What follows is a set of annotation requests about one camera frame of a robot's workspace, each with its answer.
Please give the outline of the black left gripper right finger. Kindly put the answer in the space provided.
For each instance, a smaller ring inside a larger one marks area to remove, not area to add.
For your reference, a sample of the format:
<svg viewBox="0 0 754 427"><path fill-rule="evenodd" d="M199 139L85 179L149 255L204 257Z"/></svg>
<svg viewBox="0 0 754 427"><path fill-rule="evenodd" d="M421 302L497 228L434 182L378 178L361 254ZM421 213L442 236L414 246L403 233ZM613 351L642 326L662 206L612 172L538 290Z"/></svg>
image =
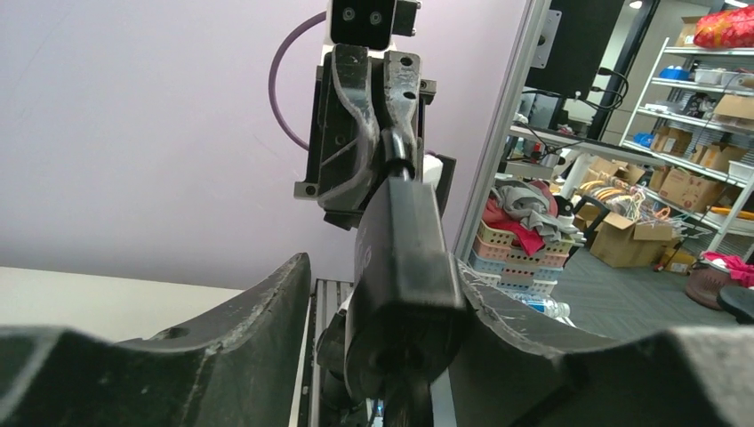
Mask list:
<svg viewBox="0 0 754 427"><path fill-rule="evenodd" d="M750 426L751 326L676 326L631 341L564 324L466 263L472 324L449 369L460 426Z"/></svg>

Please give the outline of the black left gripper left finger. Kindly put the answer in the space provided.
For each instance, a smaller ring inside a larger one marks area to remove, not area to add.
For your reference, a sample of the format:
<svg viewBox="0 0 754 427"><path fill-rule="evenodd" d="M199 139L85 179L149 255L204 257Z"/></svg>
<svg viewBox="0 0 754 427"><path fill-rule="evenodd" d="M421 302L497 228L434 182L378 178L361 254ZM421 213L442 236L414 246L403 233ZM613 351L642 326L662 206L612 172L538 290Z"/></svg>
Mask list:
<svg viewBox="0 0 754 427"><path fill-rule="evenodd" d="M311 286L299 253L154 337L1 330L4 426L286 426Z"/></svg>

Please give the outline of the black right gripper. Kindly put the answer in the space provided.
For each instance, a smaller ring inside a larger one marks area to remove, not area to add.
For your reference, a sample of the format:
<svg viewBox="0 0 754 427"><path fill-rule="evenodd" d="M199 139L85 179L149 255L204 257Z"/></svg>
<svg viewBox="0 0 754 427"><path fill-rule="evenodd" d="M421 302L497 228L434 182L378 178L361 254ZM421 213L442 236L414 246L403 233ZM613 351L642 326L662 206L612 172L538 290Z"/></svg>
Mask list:
<svg viewBox="0 0 754 427"><path fill-rule="evenodd" d="M318 66L306 177L294 194L316 201L325 222L355 229L385 181L423 180L425 109L437 82L420 65L416 54L367 59L341 44Z"/></svg>

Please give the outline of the black padlock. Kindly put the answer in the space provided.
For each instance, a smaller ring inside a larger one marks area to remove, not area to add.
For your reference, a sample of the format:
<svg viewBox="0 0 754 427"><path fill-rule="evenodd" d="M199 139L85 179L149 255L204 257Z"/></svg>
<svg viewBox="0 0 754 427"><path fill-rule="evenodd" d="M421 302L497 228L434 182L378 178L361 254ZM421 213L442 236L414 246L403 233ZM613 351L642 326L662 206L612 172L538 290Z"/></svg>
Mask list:
<svg viewBox="0 0 754 427"><path fill-rule="evenodd" d="M383 183L359 225L355 267L344 361L349 394L383 402L394 376L422 376L431 386L470 323L431 185Z"/></svg>

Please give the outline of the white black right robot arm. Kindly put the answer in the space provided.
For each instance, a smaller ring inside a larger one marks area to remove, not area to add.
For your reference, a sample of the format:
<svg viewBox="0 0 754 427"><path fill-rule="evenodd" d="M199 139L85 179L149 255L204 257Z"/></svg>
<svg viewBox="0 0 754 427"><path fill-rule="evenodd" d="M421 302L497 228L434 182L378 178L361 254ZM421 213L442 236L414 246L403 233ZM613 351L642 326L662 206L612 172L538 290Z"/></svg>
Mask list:
<svg viewBox="0 0 754 427"><path fill-rule="evenodd" d="M424 144L436 93L414 53L334 46L317 68L306 175L294 196L316 201L326 222L350 230L382 181L406 170L446 205L456 161Z"/></svg>

